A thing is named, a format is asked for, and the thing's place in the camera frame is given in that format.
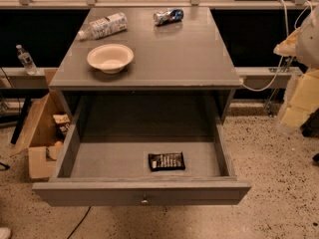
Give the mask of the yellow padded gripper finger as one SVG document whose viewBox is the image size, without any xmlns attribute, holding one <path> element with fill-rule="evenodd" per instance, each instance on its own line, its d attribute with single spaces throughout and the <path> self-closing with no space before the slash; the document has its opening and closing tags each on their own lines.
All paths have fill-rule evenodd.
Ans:
<svg viewBox="0 0 319 239">
<path fill-rule="evenodd" d="M 273 53 L 295 57 L 308 70 L 301 77 L 292 77 L 287 85 L 279 123 L 286 127 L 301 127 L 319 109 L 319 31 L 297 28 Z"/>
</svg>

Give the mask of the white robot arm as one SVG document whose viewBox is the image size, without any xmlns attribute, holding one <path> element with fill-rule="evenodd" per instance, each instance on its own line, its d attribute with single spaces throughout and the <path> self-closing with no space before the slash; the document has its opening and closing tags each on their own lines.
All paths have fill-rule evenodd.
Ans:
<svg viewBox="0 0 319 239">
<path fill-rule="evenodd" d="M 285 93 L 284 109 L 280 112 L 281 124 L 301 127 L 319 109 L 319 6 L 310 12 L 300 27 L 276 45 L 273 53 L 295 57 L 308 68 L 298 79 L 291 79 Z"/>
</svg>

